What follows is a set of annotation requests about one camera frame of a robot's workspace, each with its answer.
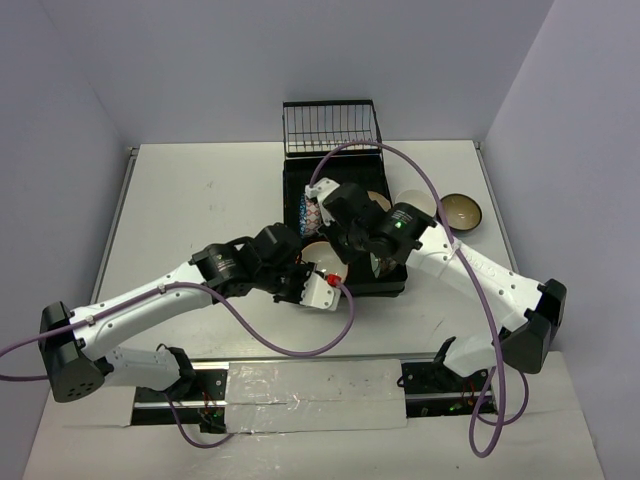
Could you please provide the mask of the white bowl patterned rim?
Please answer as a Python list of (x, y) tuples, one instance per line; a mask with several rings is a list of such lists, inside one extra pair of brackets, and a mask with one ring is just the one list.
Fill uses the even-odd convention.
[(301, 260), (313, 264), (317, 271), (325, 275), (338, 276), (342, 281), (347, 279), (349, 267), (340, 260), (327, 241), (313, 242), (304, 247)]

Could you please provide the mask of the black bowl tan outside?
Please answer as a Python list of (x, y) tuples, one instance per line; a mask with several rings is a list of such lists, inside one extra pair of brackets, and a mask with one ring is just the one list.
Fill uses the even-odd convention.
[(385, 212), (391, 209), (391, 202), (382, 194), (375, 191), (368, 191), (368, 197), (376, 202)]

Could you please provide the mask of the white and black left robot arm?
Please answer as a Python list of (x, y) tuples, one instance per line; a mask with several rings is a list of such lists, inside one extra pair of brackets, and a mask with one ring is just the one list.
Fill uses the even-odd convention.
[(102, 304), (45, 307), (40, 330), (47, 337), (38, 346), (54, 399), (72, 402), (125, 377), (172, 398), (188, 396), (196, 376), (182, 350), (124, 351), (121, 344), (175, 316), (252, 290), (277, 302), (327, 307), (319, 276), (299, 261), (301, 249), (296, 234), (276, 223), (254, 237), (210, 244), (168, 274)]

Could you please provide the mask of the pale green bowl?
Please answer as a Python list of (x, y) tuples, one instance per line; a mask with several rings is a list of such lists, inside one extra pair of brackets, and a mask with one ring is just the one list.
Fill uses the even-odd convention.
[(394, 259), (377, 257), (373, 253), (370, 254), (370, 263), (375, 278), (383, 278), (397, 267), (397, 262)]

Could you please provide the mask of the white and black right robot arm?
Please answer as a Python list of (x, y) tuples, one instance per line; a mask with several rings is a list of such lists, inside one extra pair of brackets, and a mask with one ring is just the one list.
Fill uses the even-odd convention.
[(564, 284), (523, 277), (448, 237), (443, 224), (416, 206), (400, 202), (384, 210), (354, 183), (325, 178), (306, 187), (305, 196), (319, 208), (319, 231), (342, 262), (365, 255), (390, 259), (480, 300), (491, 313), (494, 329), (440, 348), (434, 367), (439, 387), (455, 391), (498, 362), (525, 374), (542, 370), (562, 322)]

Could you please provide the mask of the dark blue patterned bowl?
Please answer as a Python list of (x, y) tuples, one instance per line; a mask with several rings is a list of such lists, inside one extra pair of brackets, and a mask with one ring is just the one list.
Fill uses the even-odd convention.
[(322, 217), (318, 204), (313, 199), (302, 195), (299, 205), (299, 233), (301, 237), (310, 238), (316, 235), (321, 225)]

